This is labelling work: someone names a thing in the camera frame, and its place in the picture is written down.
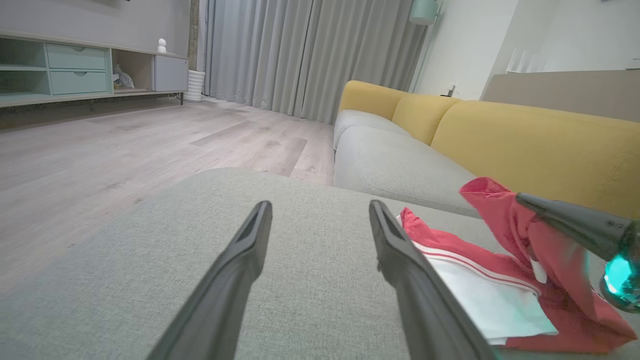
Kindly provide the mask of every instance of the mint green drawer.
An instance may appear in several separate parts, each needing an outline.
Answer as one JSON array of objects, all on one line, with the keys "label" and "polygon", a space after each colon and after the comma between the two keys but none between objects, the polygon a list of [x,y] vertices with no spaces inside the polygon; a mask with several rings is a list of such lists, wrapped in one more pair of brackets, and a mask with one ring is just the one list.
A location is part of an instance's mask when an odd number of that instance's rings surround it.
[{"label": "mint green drawer", "polygon": [[47,44],[49,68],[52,69],[106,69],[104,49],[92,47]]},{"label": "mint green drawer", "polygon": [[106,92],[107,77],[104,72],[52,71],[53,95]]}]

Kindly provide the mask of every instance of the gray cabinet door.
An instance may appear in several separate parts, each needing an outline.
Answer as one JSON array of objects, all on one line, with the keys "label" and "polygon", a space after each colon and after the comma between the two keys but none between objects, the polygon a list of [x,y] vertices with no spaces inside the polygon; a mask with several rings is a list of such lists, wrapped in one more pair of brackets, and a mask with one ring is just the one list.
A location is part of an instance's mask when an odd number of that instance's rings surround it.
[{"label": "gray cabinet door", "polygon": [[187,60],[156,55],[155,91],[187,91]]}]

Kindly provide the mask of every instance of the wooden floor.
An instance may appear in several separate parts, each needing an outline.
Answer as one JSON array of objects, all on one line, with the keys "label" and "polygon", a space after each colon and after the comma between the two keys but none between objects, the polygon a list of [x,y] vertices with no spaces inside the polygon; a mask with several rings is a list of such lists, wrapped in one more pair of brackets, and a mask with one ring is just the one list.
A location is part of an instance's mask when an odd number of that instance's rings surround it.
[{"label": "wooden floor", "polygon": [[244,167],[333,182],[333,128],[225,101],[142,110],[0,133],[0,291],[195,173]]}]

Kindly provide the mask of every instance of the white stripe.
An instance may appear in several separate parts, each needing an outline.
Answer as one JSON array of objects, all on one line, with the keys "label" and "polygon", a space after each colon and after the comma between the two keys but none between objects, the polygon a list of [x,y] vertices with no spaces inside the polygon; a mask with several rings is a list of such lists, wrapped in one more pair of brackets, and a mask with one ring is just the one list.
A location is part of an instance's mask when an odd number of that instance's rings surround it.
[{"label": "white stripe", "polygon": [[465,258],[464,256],[456,254],[455,252],[441,250],[441,249],[434,249],[434,248],[431,248],[431,247],[426,247],[426,246],[421,245],[421,244],[419,244],[419,243],[417,243],[415,241],[413,241],[413,244],[419,250],[431,253],[431,254],[423,254],[426,258],[433,258],[433,259],[439,259],[439,260],[444,260],[444,261],[450,261],[451,263],[456,263],[458,265],[464,266],[465,268],[468,268],[469,270],[471,270],[474,273],[480,275],[481,277],[484,277],[485,279],[487,279],[489,281],[498,282],[500,284],[505,284],[505,285],[517,286],[517,287],[519,287],[521,289],[528,290],[528,291],[531,291],[531,292],[535,293],[537,297],[539,297],[541,295],[540,294],[540,290],[538,290],[532,284],[530,284],[530,283],[528,283],[526,281],[520,280],[520,279],[518,279],[516,277],[512,277],[512,276],[508,276],[508,275],[504,275],[504,274],[499,274],[497,272],[493,272],[493,271],[481,266],[480,264],[476,263],[475,261],[472,261],[472,260],[470,260],[468,258]]}]

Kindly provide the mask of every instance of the gray curtain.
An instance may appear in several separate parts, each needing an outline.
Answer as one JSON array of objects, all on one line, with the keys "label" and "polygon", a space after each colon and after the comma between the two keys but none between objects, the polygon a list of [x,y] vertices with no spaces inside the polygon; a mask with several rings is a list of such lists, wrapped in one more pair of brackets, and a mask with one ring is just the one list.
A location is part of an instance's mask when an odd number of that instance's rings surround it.
[{"label": "gray curtain", "polygon": [[411,0],[209,0],[208,96],[333,123],[344,84],[408,90]]}]

